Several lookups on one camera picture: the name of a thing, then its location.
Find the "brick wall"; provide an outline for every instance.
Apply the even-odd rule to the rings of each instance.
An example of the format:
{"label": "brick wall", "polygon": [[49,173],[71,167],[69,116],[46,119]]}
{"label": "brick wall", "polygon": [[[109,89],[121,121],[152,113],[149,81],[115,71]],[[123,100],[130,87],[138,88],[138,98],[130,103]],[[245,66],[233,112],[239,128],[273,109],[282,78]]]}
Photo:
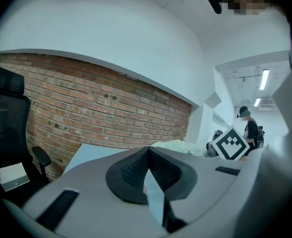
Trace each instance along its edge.
{"label": "brick wall", "polygon": [[128,149],[185,138],[191,105],[145,82],[48,55],[0,54],[0,66],[25,77],[28,148],[50,155],[51,179],[81,143]]}

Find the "curved white wall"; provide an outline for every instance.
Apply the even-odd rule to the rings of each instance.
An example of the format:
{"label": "curved white wall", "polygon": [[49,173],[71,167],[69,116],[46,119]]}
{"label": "curved white wall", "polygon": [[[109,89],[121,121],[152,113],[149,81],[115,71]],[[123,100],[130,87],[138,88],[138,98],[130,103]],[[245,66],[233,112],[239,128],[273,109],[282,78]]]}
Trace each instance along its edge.
{"label": "curved white wall", "polygon": [[198,38],[147,0],[31,0],[0,24],[0,52],[64,55],[142,79],[193,105],[214,92]]}
{"label": "curved white wall", "polygon": [[225,132],[227,130],[227,128],[213,121],[212,125],[211,125],[211,128],[210,128],[210,134],[209,134],[208,142],[212,142],[212,139],[213,139],[213,137],[215,135],[216,130],[221,130],[222,132]]}
{"label": "curved white wall", "polygon": [[226,123],[223,125],[224,127],[226,125],[231,126],[233,124],[234,117],[234,104],[223,76],[219,72],[217,72],[215,68],[214,79],[216,93],[221,99],[221,102],[214,108],[214,113],[216,113],[217,116],[219,116]]}

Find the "white ceiling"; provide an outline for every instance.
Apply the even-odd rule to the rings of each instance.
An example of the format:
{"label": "white ceiling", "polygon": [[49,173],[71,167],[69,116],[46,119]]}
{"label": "white ceiling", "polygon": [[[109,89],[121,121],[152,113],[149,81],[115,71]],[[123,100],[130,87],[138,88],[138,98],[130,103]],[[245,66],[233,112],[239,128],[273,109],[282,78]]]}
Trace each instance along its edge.
{"label": "white ceiling", "polygon": [[256,20],[257,16],[238,16],[234,15],[232,10],[228,10],[223,5],[222,14],[214,12],[208,0],[149,0],[159,7],[164,5],[164,9],[180,19],[190,30],[199,38],[208,33],[216,32],[226,33],[227,30],[244,25]]}
{"label": "white ceiling", "polygon": [[[223,5],[222,14],[218,15],[212,9],[208,0],[149,0],[159,7],[166,9],[180,19],[204,45],[215,38],[226,36],[237,29],[247,27],[251,23],[262,22],[263,15],[239,16]],[[281,23],[281,16],[277,12],[267,13],[274,24]],[[270,69],[270,76],[264,91],[258,90],[262,78],[262,70]],[[235,70],[221,70],[231,97],[236,107],[241,105],[253,106],[256,98],[262,98],[262,103],[270,102],[271,95],[285,79],[289,72],[289,62],[260,64]]]}
{"label": "white ceiling", "polygon": [[[270,74],[265,89],[261,91],[259,88],[264,69],[269,69]],[[281,85],[289,72],[289,62],[282,61],[225,70],[222,74],[236,108],[243,105],[252,107],[256,99],[261,98],[262,100],[258,108],[263,110],[264,108],[275,108],[271,96]]]}

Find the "ceiling light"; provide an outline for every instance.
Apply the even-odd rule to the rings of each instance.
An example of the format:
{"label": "ceiling light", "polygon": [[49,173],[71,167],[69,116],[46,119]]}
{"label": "ceiling light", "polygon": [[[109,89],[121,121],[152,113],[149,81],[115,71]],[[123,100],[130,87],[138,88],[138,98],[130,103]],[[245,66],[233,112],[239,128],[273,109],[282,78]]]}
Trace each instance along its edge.
{"label": "ceiling light", "polygon": [[267,79],[269,77],[269,73],[270,73],[270,70],[268,70],[268,69],[263,70],[263,76],[262,76],[260,90],[264,90],[264,88],[266,86]]}
{"label": "ceiling light", "polygon": [[257,107],[259,105],[260,101],[261,101],[261,98],[257,98],[256,101],[255,101],[254,106]]}

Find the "black vent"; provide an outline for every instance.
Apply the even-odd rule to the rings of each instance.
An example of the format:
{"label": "black vent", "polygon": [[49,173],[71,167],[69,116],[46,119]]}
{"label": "black vent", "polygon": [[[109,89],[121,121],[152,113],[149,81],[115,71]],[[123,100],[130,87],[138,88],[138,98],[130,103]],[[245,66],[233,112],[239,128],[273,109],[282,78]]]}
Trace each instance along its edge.
{"label": "black vent", "polygon": [[137,156],[121,169],[122,178],[136,189],[143,189],[145,175],[148,171],[147,152]]}
{"label": "black vent", "polygon": [[181,169],[154,152],[151,152],[149,157],[151,173],[161,190],[165,192],[179,181]]}
{"label": "black vent", "polygon": [[37,222],[47,229],[54,231],[77,198],[78,194],[78,192],[73,190],[63,191],[49,208],[37,219]]}

